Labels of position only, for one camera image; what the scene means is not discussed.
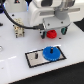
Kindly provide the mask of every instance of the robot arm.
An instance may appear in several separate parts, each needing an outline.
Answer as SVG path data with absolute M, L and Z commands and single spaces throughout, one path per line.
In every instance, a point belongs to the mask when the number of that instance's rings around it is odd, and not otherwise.
M 33 0 L 29 5 L 30 26 L 42 24 L 44 18 L 55 16 L 54 12 L 57 9 L 60 11 L 68 9 L 70 22 L 80 21 L 84 17 L 84 0 L 53 0 L 51 6 L 45 7 L 41 6 L 42 1 L 43 0 Z

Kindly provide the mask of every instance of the black cable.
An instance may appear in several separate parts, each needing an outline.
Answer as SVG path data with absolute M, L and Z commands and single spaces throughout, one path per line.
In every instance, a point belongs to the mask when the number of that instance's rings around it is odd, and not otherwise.
M 17 22 L 15 22 L 15 21 L 9 16 L 9 14 L 7 13 L 7 11 L 5 10 L 5 8 L 4 8 L 4 6 L 3 6 L 2 0 L 0 0 L 0 2 L 1 2 L 1 7 L 2 7 L 2 9 L 3 9 L 5 15 L 7 16 L 7 18 L 8 18 L 13 24 L 15 24 L 15 25 L 17 25 L 17 26 L 19 26 L 19 27 L 21 27 L 21 28 L 24 28 L 24 29 L 34 29 L 34 30 L 39 29 L 37 26 L 36 26 L 36 27 L 27 27 L 27 26 L 23 26 L 23 25 L 20 25 L 20 24 L 18 24 Z

